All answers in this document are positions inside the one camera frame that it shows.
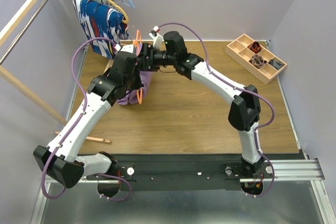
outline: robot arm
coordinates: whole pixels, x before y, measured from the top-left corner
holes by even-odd
[[[92,80],[86,94],[86,111],[79,123],[73,127],[78,116],[83,113],[84,102],[65,128],[47,147],[38,146],[35,149],[34,157],[41,170],[51,153],[58,148],[48,167],[47,174],[67,188],[73,187],[82,176],[114,174],[117,171],[117,161],[113,156],[107,153],[77,156],[78,152],[92,128],[114,103],[124,97],[127,91],[141,88],[139,71],[157,71],[161,66],[167,65],[174,66],[177,73],[188,79],[206,85],[230,104],[228,119],[230,124],[238,130],[242,143],[242,167],[249,172],[246,173],[247,176],[252,176],[260,168],[263,159],[257,151],[254,140],[254,128],[258,125],[260,113],[259,100],[251,94],[230,87],[210,74],[201,57],[187,52],[183,37],[176,31],[164,35],[166,50],[160,51],[158,48],[162,36],[157,32],[158,30],[151,32],[156,41],[155,45],[144,43],[139,56],[134,54],[133,45],[124,46],[116,54],[112,67]],[[257,92],[252,85],[245,87],[214,69],[212,71],[236,87]],[[70,129],[72,131],[59,146],[60,139]]]

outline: wooden stick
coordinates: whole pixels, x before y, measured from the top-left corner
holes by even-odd
[[[0,32],[0,47],[11,35],[17,25],[22,21],[22,19],[26,16],[26,14],[33,7],[36,1],[37,0],[27,0],[13,16],[13,18],[11,18],[11,20],[7,23],[4,29],[2,29],[2,31]]]
[[[108,68],[112,67],[112,64],[113,64],[113,60],[109,60],[109,62],[107,62],[104,73],[106,72],[106,70],[108,70]]]
[[[90,141],[94,141],[94,142],[99,142],[99,143],[102,143],[102,144],[112,144],[111,140],[103,139],[103,138],[97,138],[97,137],[91,137],[91,136],[88,136],[86,138],[86,140],[90,140]]]
[[[0,65],[0,76],[3,77],[6,81],[8,81],[11,85],[16,87],[18,91],[24,94],[26,97],[35,102],[40,108],[45,110],[49,115],[55,118],[62,125],[67,124],[67,120],[65,120],[55,109],[53,109],[49,104],[43,101],[37,94],[32,92],[29,88],[27,88],[22,82],[15,78],[7,69]]]

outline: wooden box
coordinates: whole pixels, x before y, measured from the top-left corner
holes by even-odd
[[[262,50],[258,53],[258,55],[261,55],[265,60],[267,60],[267,63],[259,69],[256,68],[249,62],[251,57],[255,55],[254,52],[248,49],[248,46],[251,45],[253,42],[253,39],[251,39],[246,34],[243,34],[238,39],[232,41],[229,45],[227,45],[225,52],[232,58],[234,58],[239,64],[246,68],[255,77],[257,77],[260,81],[262,81],[264,84],[267,84],[279,73],[281,73],[285,69],[287,64],[284,61],[280,60],[278,57],[276,57],[274,54],[272,54],[265,47],[261,46]],[[272,59],[276,61],[281,61],[283,63],[283,67],[279,70],[275,69],[272,65],[268,63]]]

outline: white wall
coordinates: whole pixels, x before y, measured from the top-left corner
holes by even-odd
[[[130,23],[145,38],[154,25],[181,22],[204,39],[235,39],[247,33],[255,39],[270,39],[293,0],[133,0],[125,7]],[[184,28],[186,39],[196,39]]]
[[[318,157],[336,210],[335,0],[294,0],[271,40],[288,63],[280,76],[299,141]]]
[[[0,30],[24,1],[0,0]],[[0,48],[0,56],[33,12]],[[63,116],[74,88],[71,57],[84,41],[72,20],[77,18],[71,0],[62,5],[50,0],[3,64]],[[33,151],[46,145],[60,124],[2,78],[0,87],[0,223],[30,223],[41,178]]]

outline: wooden floor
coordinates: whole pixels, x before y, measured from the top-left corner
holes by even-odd
[[[212,67],[244,85],[253,84],[276,109],[276,118],[259,132],[265,153],[297,153],[277,80],[265,85],[235,62],[224,50],[227,42],[207,42]],[[204,57],[198,42],[186,42],[189,52]],[[81,75],[87,88],[91,79],[104,71],[108,60],[89,49]],[[82,102],[80,91],[73,113]],[[213,91],[177,73],[154,73],[142,105],[115,104],[90,133],[107,138],[111,145],[86,141],[81,154],[97,153],[241,153],[237,131],[228,122],[229,105]],[[270,119],[270,109],[261,104],[260,123]]]

